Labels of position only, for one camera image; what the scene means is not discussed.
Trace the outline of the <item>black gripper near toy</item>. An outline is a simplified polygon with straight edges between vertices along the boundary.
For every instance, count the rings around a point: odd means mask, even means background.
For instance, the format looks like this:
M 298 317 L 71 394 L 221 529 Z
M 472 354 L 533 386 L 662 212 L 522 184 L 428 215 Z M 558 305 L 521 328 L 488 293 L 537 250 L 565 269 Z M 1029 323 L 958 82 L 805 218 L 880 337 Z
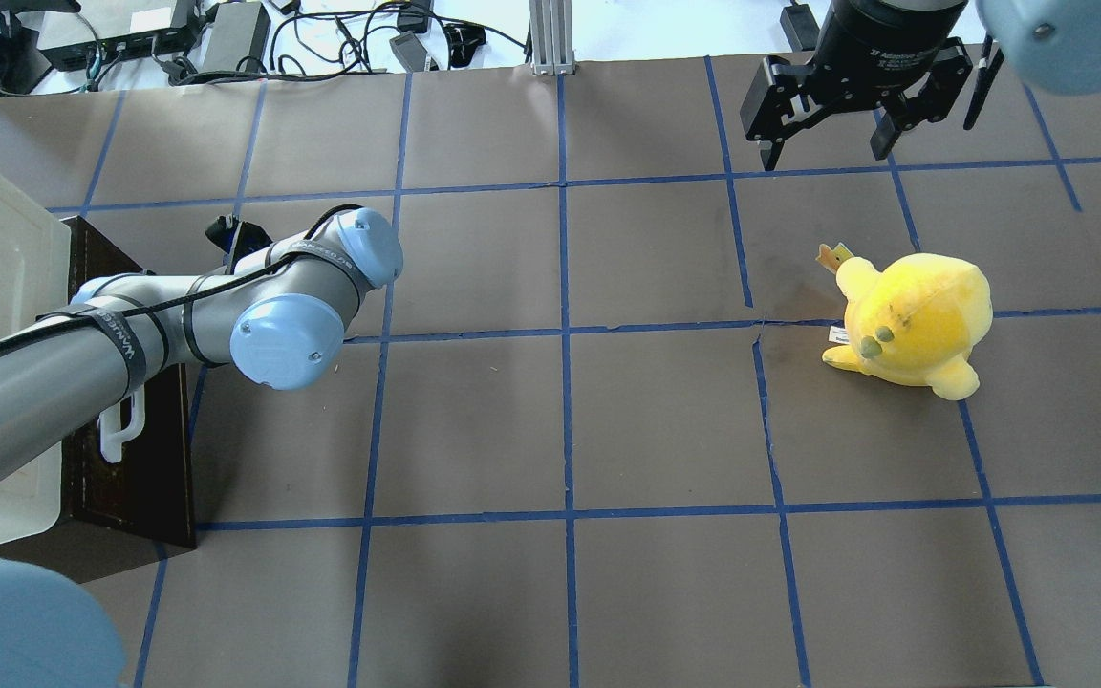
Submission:
M 833 1 L 804 64 L 770 54 L 740 106 L 762 170 L 778 168 L 784 143 L 833 114 L 883 113 L 871 135 L 877 161 L 904 132 L 952 113 L 973 61 L 952 34 L 964 1 Z

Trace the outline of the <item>black gripper near drawer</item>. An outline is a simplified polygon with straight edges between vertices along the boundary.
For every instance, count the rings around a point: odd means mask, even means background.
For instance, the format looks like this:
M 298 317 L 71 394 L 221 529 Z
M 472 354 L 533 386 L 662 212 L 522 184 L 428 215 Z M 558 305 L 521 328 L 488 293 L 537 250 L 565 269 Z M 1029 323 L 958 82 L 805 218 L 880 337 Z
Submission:
M 270 234 L 258 223 L 242 221 L 237 215 L 218 215 L 205 228 L 205 237 L 224 252 L 224 265 L 217 273 L 233 273 L 246 256 L 270 248 Z

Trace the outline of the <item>silver robot arm near drawer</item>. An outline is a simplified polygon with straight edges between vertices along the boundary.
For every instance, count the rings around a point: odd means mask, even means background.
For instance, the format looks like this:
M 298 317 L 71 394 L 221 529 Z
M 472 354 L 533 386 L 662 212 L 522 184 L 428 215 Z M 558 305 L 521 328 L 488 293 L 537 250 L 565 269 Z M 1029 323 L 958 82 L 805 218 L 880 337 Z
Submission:
M 368 293 L 402 271 L 395 222 L 342 204 L 195 277 L 89 280 L 69 305 L 0 339 L 0 481 L 171 365 L 233 365 L 259 386 L 310 386 Z M 94 596 L 0 558 L 0 687 L 117 687 L 123 667 L 121 636 Z

